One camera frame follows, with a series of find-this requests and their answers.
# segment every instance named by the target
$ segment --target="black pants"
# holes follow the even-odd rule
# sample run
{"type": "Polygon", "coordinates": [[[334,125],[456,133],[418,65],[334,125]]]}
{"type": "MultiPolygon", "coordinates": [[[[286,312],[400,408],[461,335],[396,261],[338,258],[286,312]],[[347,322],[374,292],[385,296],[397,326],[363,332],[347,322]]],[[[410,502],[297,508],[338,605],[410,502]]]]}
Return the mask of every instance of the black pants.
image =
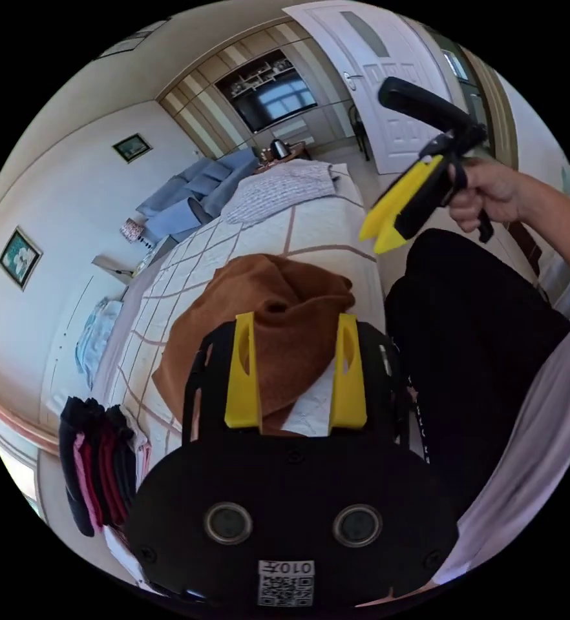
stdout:
{"type": "Polygon", "coordinates": [[[430,466],[459,517],[492,475],[535,374],[570,321],[477,243],[437,229],[412,244],[385,312],[418,392],[430,466]]]}

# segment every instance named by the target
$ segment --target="hand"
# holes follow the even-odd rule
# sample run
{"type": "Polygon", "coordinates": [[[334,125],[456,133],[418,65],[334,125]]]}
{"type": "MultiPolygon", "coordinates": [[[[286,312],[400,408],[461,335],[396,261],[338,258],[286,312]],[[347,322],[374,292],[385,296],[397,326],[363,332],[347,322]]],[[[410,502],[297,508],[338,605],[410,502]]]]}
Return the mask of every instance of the hand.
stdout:
{"type": "MultiPolygon", "coordinates": [[[[449,214],[465,233],[476,230],[485,209],[493,222],[515,222],[525,216],[524,185],[528,177],[495,161],[468,158],[463,162],[468,185],[449,204],[449,214]]],[[[455,176],[453,166],[449,168],[455,176]]]]}

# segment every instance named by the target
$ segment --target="door handle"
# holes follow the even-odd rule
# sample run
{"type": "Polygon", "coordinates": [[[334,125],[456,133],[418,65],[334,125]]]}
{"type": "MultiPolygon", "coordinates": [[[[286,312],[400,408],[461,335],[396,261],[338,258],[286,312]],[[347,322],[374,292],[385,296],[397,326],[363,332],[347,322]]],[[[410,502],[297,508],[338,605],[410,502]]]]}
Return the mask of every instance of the door handle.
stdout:
{"type": "Polygon", "coordinates": [[[347,71],[343,72],[343,79],[351,90],[356,90],[356,84],[352,78],[364,78],[364,76],[351,76],[347,71]]]}

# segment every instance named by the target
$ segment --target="qr code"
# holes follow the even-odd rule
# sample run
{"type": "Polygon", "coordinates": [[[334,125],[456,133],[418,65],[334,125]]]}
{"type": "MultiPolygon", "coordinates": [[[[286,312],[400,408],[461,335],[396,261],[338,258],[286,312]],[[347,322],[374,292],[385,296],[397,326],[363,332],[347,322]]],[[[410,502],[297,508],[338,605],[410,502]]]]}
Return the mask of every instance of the qr code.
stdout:
{"type": "Polygon", "coordinates": [[[260,575],[259,605],[268,607],[310,607],[314,577],[260,575]]]}

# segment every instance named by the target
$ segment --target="picture frame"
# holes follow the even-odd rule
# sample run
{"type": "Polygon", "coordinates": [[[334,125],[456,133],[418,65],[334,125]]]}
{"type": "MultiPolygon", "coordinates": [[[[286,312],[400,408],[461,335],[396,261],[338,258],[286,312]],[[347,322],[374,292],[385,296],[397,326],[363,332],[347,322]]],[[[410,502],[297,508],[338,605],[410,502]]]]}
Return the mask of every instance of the picture frame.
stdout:
{"type": "Polygon", "coordinates": [[[42,251],[24,234],[22,229],[16,227],[3,248],[0,266],[13,283],[24,291],[42,254],[42,251]]]}
{"type": "Polygon", "coordinates": [[[126,163],[138,159],[141,155],[151,150],[151,146],[141,134],[133,134],[117,142],[117,144],[114,144],[112,147],[126,163]]]}

